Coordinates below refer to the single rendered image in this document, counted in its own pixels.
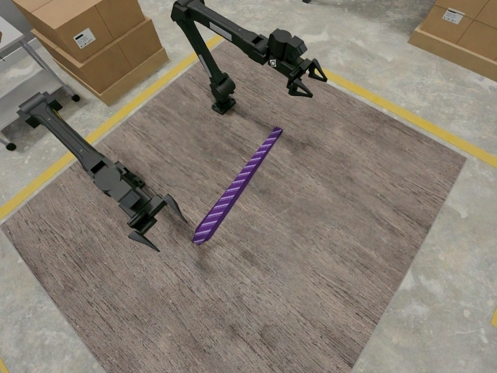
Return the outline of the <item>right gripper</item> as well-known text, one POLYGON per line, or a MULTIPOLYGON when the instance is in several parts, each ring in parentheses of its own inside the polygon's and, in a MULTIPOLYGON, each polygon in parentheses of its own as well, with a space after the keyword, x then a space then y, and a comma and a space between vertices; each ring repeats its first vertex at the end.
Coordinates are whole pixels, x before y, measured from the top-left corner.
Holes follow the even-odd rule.
POLYGON ((137 230, 132 231, 128 235, 128 238, 148 245, 155 251, 160 252, 160 250, 150 240, 148 240, 144 234, 157 222, 157 219, 154 218, 154 216, 157 215, 166 205, 169 205, 181 219, 188 223, 183 217, 177 202, 170 194, 167 194, 163 198, 157 194, 127 222, 131 228, 137 230))

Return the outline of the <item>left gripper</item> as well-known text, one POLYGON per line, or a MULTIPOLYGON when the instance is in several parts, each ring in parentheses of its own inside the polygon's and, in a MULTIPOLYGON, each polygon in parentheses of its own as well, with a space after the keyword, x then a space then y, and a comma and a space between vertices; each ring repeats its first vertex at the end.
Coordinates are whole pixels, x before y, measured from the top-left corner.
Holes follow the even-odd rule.
POLYGON ((327 82, 327 77, 324 74, 319 62, 317 59, 313 59, 310 61, 308 58, 306 58, 296 69, 294 69, 289 76, 285 75, 281 71, 279 71, 282 75, 286 76, 288 78, 288 83, 287 83, 287 88, 289 89, 288 94, 291 96, 301 96, 301 97, 308 97, 312 98, 313 94, 310 92, 310 90, 302 83, 302 79, 300 78, 303 74, 306 73, 306 71, 309 71, 308 77, 320 80, 322 82, 327 82), (320 75, 323 77, 318 76, 315 74, 315 69, 318 70, 320 75), (293 82, 293 83, 292 83, 293 82), (302 90, 304 90, 306 93, 298 92, 297 89, 298 87, 302 90))

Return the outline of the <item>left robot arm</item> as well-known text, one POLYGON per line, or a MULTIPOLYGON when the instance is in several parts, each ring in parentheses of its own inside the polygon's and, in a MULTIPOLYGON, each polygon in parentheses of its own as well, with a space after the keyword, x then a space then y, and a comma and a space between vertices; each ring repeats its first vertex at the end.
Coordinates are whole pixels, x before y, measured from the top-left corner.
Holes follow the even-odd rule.
POLYGON ((170 17, 182 29, 205 68, 216 101, 211 107, 221 115, 236 103, 229 95, 234 93, 236 86, 227 73, 220 71, 194 21, 239 47, 253 61, 262 66, 268 62, 287 76, 304 61, 300 56, 308 50, 302 39, 292 38, 286 30, 277 28, 269 38, 246 30, 205 6, 204 0, 177 0, 170 17))

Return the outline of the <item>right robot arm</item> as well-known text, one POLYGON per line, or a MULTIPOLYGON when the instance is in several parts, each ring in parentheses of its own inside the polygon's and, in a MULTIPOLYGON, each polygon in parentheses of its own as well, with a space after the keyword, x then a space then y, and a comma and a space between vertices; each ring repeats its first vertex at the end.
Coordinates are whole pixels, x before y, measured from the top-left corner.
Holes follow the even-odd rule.
POLYGON ((44 125, 81 163, 94 184, 133 218, 152 198, 141 188, 145 183, 119 161, 111 160, 87 143, 59 115, 63 106, 47 91, 36 93, 18 106, 16 113, 31 127, 44 125), (131 186, 131 187, 130 187, 131 186))

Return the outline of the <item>purple striped necktie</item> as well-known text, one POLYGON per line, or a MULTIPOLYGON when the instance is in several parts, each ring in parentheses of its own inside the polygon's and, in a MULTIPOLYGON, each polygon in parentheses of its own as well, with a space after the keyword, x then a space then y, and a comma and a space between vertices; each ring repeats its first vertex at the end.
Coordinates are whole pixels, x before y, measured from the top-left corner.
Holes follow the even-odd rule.
POLYGON ((239 173, 237 178, 228 187, 224 194, 220 197, 218 202, 213 206, 205 218, 201 221, 195 229, 195 235, 192 239, 194 243, 200 245, 208 241, 219 225, 224 220, 236 200, 239 198, 254 173, 281 135, 283 129, 275 127, 270 136, 265 140, 261 147, 256 151, 254 156, 246 164, 246 166, 239 173))

